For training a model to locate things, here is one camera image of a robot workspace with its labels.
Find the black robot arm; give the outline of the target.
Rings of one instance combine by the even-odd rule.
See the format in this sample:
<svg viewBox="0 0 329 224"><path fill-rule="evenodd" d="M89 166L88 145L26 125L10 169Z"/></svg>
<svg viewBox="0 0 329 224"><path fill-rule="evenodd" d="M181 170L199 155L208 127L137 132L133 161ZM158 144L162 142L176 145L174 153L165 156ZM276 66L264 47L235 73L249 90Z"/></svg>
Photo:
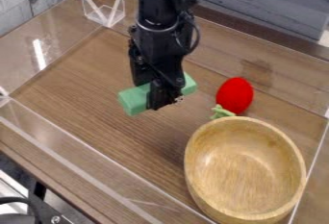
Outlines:
<svg viewBox="0 0 329 224"><path fill-rule="evenodd" d="M136 86L149 85L148 108L178 102L187 80L183 60L197 48L201 33L192 7L197 0L140 0L129 28L129 56Z"/></svg>

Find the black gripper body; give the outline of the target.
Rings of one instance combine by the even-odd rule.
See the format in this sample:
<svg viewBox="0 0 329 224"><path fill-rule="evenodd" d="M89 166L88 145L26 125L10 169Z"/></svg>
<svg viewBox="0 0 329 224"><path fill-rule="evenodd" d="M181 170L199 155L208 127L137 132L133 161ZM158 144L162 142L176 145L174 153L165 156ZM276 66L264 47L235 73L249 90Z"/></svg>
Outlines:
<svg viewBox="0 0 329 224"><path fill-rule="evenodd" d="M173 83L184 77L183 60L195 49L191 19L177 20L172 25L152 24L138 20L129 28L129 52L137 50L149 64L153 78L161 77Z"/></svg>

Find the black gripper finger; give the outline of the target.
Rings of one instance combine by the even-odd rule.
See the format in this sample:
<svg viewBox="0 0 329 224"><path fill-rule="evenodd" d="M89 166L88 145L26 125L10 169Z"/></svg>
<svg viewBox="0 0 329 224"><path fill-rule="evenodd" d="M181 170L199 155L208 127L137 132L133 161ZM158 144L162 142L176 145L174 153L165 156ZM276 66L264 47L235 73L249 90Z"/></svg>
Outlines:
<svg viewBox="0 0 329 224"><path fill-rule="evenodd" d="M168 105L176 104L183 97L185 78L178 78L173 83L161 77L149 82L148 108L160 110Z"/></svg>
<svg viewBox="0 0 329 224"><path fill-rule="evenodd" d="M129 56L133 82L134 85L138 87L150 82L153 73L149 64L145 62L145 59L137 50L132 49L129 52Z"/></svg>

